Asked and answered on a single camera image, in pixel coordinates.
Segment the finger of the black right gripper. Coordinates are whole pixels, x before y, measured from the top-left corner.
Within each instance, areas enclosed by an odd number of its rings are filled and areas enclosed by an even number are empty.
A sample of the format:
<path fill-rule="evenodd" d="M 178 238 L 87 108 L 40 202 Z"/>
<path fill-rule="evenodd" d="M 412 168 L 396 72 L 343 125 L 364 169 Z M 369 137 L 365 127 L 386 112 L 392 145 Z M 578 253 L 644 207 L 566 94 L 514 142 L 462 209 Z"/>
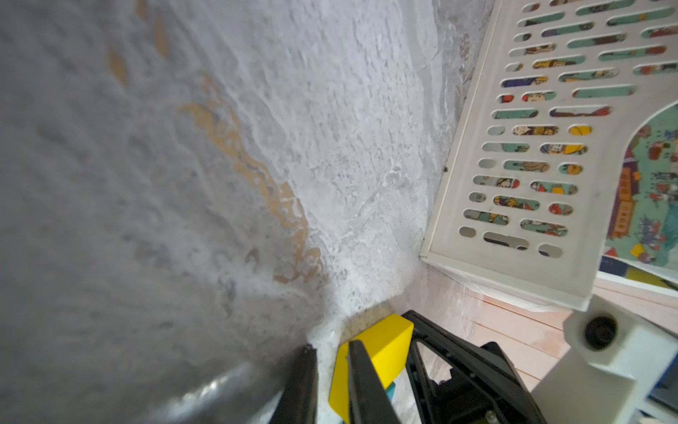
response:
<path fill-rule="evenodd" d="M 410 310 L 403 318 L 413 323 L 405 369 L 423 423 L 474 423 L 485 416 L 485 398 L 464 363 L 467 351 L 459 338 Z M 429 376 L 420 352 L 424 346 L 448 365 L 450 378 L 437 383 Z"/>

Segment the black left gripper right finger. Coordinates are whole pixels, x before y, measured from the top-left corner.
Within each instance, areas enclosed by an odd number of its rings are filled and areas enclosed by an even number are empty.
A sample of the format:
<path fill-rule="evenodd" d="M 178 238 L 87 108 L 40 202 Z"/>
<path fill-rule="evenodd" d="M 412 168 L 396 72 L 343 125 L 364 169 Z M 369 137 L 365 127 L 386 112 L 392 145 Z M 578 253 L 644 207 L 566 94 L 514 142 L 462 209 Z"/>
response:
<path fill-rule="evenodd" d="M 362 341 L 349 342 L 349 423 L 399 423 Z"/>

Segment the small yellow wooden block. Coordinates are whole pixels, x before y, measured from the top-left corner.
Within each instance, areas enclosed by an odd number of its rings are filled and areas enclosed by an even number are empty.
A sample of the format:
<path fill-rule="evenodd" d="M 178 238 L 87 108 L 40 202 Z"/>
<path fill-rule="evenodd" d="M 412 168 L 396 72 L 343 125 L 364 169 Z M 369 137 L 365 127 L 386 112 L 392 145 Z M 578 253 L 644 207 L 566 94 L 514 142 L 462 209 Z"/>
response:
<path fill-rule="evenodd" d="M 411 321 L 392 314 L 353 338 L 363 342 L 385 390 L 405 368 L 413 330 Z M 348 342 L 337 351 L 328 398 L 329 406 L 344 423 L 349 423 L 348 352 Z"/>

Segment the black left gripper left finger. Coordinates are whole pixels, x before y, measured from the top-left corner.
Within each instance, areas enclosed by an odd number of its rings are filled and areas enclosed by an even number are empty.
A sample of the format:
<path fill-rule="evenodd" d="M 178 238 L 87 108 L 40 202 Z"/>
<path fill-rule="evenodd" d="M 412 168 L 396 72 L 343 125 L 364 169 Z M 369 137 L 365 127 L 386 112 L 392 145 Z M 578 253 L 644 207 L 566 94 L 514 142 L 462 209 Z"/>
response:
<path fill-rule="evenodd" d="M 314 424 L 318 410 L 318 358 L 310 344 L 303 346 L 293 362 L 270 424 Z"/>

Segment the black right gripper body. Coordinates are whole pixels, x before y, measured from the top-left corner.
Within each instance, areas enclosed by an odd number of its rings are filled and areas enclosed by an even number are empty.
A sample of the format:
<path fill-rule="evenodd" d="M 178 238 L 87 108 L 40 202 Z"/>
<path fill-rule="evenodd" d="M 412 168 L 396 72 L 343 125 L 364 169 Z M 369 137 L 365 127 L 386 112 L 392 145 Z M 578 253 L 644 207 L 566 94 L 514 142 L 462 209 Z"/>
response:
<path fill-rule="evenodd" d="M 513 365 L 496 342 L 462 343 L 434 352 L 450 366 L 450 378 L 429 383 L 430 423 L 544 423 Z"/>

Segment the teal wooden block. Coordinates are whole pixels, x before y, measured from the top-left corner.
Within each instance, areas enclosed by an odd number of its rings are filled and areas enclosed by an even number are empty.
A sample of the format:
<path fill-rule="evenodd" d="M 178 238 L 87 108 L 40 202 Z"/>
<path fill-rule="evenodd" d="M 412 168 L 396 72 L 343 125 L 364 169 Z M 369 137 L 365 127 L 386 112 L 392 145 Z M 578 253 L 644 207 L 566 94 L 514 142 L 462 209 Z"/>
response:
<path fill-rule="evenodd" d="M 388 398 L 388 400 L 389 400 L 390 402 L 392 402 L 393 399 L 394 399 L 396 387 L 397 387 L 397 386 L 396 386 L 396 383 L 393 382 L 393 383 L 390 383 L 390 385 L 388 386 L 388 388 L 386 388 L 386 390 L 385 390 L 385 393 L 386 393 L 386 395 L 387 395 L 387 398 Z"/>

